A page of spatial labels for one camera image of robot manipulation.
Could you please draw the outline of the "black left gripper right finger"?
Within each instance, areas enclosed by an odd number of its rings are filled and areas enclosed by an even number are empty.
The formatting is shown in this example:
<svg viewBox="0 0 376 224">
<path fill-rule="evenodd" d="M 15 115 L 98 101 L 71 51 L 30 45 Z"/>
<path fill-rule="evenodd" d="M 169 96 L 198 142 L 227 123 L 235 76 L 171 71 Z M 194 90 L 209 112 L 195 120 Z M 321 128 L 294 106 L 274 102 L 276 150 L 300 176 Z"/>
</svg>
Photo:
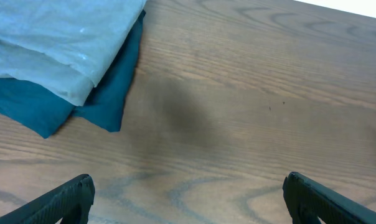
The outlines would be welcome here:
<svg viewBox="0 0 376 224">
<path fill-rule="evenodd" d="M 376 224 L 376 212 L 299 172 L 285 178 L 283 198 L 293 224 Z"/>
</svg>

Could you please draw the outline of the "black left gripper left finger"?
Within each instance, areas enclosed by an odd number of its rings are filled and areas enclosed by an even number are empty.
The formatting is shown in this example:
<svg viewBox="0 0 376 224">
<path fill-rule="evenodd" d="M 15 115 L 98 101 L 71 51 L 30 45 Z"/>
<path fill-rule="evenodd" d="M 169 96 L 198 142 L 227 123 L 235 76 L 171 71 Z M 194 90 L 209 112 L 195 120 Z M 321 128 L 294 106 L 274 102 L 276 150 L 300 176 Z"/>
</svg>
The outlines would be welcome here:
<svg viewBox="0 0 376 224">
<path fill-rule="evenodd" d="M 87 224 L 95 186 L 81 174 L 35 200 L 0 217 L 0 224 Z"/>
</svg>

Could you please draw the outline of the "grey cotton shorts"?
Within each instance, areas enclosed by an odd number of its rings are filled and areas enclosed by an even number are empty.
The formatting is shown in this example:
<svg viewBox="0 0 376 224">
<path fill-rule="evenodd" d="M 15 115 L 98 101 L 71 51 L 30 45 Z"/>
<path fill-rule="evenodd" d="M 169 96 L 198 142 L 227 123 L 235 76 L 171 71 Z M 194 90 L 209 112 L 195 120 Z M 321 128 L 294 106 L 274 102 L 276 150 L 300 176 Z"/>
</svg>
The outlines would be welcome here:
<svg viewBox="0 0 376 224">
<path fill-rule="evenodd" d="M 0 78 L 43 86 L 81 106 L 146 0 L 0 0 Z"/>
</svg>

